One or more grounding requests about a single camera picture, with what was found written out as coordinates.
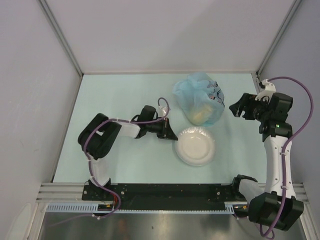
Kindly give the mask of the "light blue printed plastic bag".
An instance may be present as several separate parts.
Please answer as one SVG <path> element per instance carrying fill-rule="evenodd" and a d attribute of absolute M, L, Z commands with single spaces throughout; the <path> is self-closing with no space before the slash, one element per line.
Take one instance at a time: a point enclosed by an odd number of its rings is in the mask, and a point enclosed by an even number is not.
<path fill-rule="evenodd" d="M 218 82 L 204 72 L 191 73 L 177 82 L 173 95 L 189 122 L 210 127 L 225 110 L 225 96 Z"/>

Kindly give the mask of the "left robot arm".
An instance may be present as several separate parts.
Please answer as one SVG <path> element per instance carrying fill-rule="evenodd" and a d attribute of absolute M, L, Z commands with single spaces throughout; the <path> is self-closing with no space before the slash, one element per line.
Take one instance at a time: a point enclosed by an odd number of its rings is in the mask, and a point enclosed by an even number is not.
<path fill-rule="evenodd" d="M 156 108 L 145 105 L 140 114 L 132 120 L 109 119 L 98 113 L 86 128 L 80 133 L 78 143 L 89 158 L 89 181 L 94 184 L 93 194 L 100 200 L 110 196 L 111 188 L 107 185 L 110 177 L 107 175 L 107 163 L 103 159 L 111 150 L 117 137 L 140 139 L 148 132 L 155 133 L 159 139 L 177 141 L 168 115 L 168 109 L 163 108 L 164 115 L 158 116 Z"/>

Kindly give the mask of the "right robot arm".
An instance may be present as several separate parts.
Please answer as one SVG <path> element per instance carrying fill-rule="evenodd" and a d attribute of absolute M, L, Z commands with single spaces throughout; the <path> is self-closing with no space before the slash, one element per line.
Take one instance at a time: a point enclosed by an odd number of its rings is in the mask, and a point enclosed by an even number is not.
<path fill-rule="evenodd" d="M 229 109 L 235 117 L 260 122 L 259 133 L 266 151 L 266 183 L 261 189 L 258 181 L 249 176 L 237 175 L 230 188 L 231 196 L 248 203 L 251 222 L 288 231 L 304 211 L 297 200 L 290 170 L 290 151 L 293 129 L 286 122 L 293 98 L 273 93 L 259 98 L 244 93 Z"/>

